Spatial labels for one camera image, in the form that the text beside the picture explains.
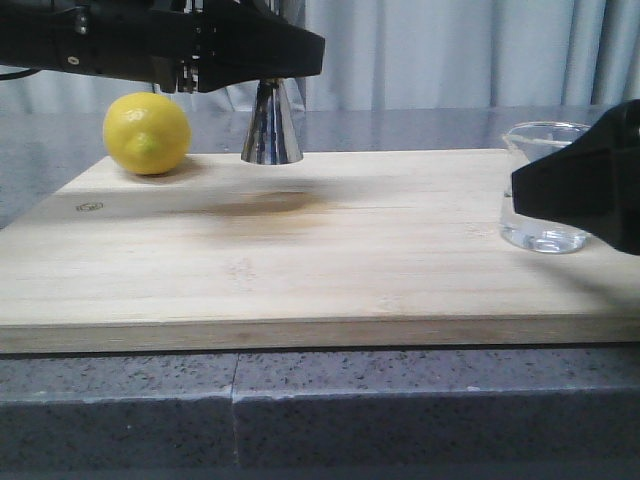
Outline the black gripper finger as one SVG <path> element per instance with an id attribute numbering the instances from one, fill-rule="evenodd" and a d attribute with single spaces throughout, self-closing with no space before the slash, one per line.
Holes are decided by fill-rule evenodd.
<path id="1" fill-rule="evenodd" d="M 287 22 L 266 1 L 205 1 L 200 20 L 202 93 L 322 71 L 325 39 Z"/>
<path id="2" fill-rule="evenodd" d="M 639 101 L 606 111 L 576 141 L 511 174 L 517 214 L 639 252 Z"/>

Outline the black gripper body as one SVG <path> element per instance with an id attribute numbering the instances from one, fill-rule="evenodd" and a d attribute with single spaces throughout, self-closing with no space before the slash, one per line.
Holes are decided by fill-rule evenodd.
<path id="1" fill-rule="evenodd" d="M 195 90 L 198 1 L 3 1 L 3 81 L 42 71 Z"/>

